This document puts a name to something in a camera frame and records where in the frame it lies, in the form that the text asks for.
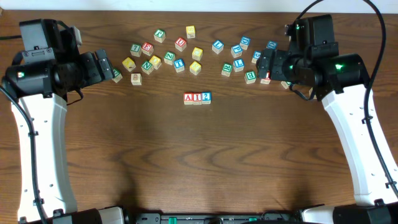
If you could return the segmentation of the red I block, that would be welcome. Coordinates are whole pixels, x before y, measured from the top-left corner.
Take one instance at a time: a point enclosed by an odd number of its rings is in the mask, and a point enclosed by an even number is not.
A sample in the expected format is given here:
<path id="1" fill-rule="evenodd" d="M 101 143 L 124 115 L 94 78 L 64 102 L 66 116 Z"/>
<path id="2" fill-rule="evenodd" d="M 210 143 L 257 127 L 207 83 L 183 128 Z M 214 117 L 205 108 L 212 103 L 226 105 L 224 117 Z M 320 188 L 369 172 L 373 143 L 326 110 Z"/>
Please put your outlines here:
<path id="1" fill-rule="evenodd" d="M 193 104 L 194 105 L 202 104 L 202 94 L 201 93 L 193 93 Z"/>

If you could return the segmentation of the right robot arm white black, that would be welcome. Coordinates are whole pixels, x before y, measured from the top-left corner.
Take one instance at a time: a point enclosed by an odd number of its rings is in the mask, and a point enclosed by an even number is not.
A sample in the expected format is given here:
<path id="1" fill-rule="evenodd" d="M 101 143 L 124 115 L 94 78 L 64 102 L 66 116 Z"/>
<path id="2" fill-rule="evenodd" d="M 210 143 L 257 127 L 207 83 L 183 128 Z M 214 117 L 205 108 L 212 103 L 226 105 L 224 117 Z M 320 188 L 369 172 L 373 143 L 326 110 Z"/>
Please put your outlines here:
<path id="1" fill-rule="evenodd" d="M 299 211 L 304 223 L 397 223 L 397 164 L 374 108 L 369 75 L 358 54 L 264 49 L 259 78 L 305 85 L 331 118 L 349 165 L 352 205 Z"/>

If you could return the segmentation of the red A block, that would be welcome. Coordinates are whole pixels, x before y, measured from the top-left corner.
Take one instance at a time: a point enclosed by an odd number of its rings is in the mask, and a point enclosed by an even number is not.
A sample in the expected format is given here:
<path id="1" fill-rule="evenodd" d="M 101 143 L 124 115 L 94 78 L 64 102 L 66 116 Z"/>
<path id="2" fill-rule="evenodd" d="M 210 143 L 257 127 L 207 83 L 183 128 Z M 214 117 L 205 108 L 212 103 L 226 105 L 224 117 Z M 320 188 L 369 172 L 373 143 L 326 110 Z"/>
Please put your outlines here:
<path id="1" fill-rule="evenodd" d="M 185 105 L 193 104 L 193 93 L 184 93 L 183 94 L 183 102 Z"/>

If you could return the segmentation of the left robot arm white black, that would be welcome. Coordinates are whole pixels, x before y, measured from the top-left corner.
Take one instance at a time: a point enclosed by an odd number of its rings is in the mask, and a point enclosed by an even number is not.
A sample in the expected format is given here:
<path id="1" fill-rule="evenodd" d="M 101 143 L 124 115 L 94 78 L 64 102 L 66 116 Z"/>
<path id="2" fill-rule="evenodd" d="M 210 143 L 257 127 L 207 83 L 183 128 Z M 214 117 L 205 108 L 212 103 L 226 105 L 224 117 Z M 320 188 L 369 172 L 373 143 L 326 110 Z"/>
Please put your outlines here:
<path id="1" fill-rule="evenodd" d="M 124 223 L 121 207 L 80 212 L 70 185 L 65 149 L 67 94 L 114 78 L 103 49 L 80 54 L 48 49 L 30 51 L 2 79 L 16 119 L 21 152 L 19 223 Z"/>

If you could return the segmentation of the blue 2 block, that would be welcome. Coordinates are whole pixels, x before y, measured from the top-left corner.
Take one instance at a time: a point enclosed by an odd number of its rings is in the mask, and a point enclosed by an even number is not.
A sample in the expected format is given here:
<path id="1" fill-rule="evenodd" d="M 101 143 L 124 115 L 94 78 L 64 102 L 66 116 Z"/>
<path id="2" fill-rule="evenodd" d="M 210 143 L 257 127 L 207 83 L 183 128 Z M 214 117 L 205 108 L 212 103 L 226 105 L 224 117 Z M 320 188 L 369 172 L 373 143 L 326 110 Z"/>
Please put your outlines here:
<path id="1" fill-rule="evenodd" d="M 210 91 L 201 93 L 201 103 L 203 105 L 205 105 L 205 104 L 209 105 L 211 103 L 211 92 Z"/>

